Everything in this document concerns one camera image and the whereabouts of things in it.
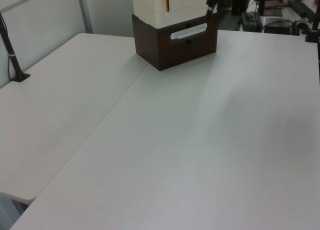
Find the white table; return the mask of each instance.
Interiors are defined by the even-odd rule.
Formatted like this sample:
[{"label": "white table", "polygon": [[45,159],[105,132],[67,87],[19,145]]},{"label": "white table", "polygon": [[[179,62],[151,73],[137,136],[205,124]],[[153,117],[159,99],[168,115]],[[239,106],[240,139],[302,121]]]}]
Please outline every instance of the white table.
[{"label": "white table", "polygon": [[149,65],[12,230],[319,230],[319,136],[316,44],[219,31]]},{"label": "white table", "polygon": [[30,204],[147,64],[132,38],[79,34],[3,87],[0,195]]}]

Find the cable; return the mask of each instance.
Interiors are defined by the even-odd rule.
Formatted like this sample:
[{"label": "cable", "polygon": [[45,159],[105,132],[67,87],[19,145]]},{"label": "cable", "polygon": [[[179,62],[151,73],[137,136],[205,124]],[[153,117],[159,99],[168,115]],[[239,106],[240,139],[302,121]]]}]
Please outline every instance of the cable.
[{"label": "cable", "polygon": [[292,25],[294,22],[293,22],[293,21],[290,21],[290,20],[273,21],[273,22],[270,22],[270,23],[264,25],[264,26],[262,27],[262,29],[264,29],[265,27],[269,27],[269,26],[271,26],[271,25],[274,25],[274,24],[278,24],[278,23],[291,23],[291,25]]},{"label": "cable", "polygon": [[[6,33],[8,34],[8,28],[7,28],[7,25],[6,25],[6,22],[4,20],[4,18],[2,17],[1,13],[0,13],[0,19],[4,25],[4,28],[5,28],[5,31]],[[11,82],[11,77],[10,77],[10,56],[8,55],[8,78],[9,78],[9,81]]]},{"label": "cable", "polygon": [[10,78],[10,57],[8,55],[8,78],[9,78],[9,81],[11,82],[11,78]]},{"label": "cable", "polygon": [[255,1],[253,1],[248,7],[247,7],[247,9],[252,5],[252,4],[254,4],[255,3]]},{"label": "cable", "polygon": [[1,13],[0,13],[0,19],[1,19],[2,23],[3,23],[3,25],[4,25],[6,33],[8,33],[8,28],[7,28],[6,22],[4,20],[4,17],[1,15]]}]

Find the wooden drawer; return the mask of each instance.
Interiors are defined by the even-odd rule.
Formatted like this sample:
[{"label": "wooden drawer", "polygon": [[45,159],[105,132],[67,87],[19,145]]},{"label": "wooden drawer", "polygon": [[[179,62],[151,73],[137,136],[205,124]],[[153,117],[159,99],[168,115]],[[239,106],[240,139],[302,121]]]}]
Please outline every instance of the wooden drawer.
[{"label": "wooden drawer", "polygon": [[[154,28],[132,15],[136,53],[159,71],[215,53],[217,50],[218,15],[206,16],[174,24],[163,28]],[[172,34],[180,31],[193,32],[205,26],[196,34],[185,36]]]}]

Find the background table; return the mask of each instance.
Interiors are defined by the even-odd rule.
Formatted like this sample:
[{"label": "background table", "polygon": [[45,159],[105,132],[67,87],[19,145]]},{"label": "background table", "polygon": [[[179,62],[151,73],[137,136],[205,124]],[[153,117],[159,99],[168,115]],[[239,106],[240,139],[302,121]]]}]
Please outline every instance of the background table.
[{"label": "background table", "polygon": [[79,34],[3,87],[0,195],[30,204],[147,64],[133,38]]},{"label": "background table", "polygon": [[[317,5],[315,3],[315,0],[302,0],[302,2],[307,5],[312,11],[316,12],[317,10]],[[249,6],[249,8],[247,9],[247,12],[254,12],[256,10],[256,3],[254,2],[252,5]],[[284,19],[289,19],[291,21],[298,21],[301,20],[300,16],[290,7],[283,7],[281,9],[282,11],[282,17],[280,16],[262,16],[261,17],[261,21],[262,24],[264,25],[266,22],[266,18],[284,18]]]},{"label": "background table", "polygon": [[219,31],[149,65],[12,229],[319,230],[319,136],[317,45]]}]

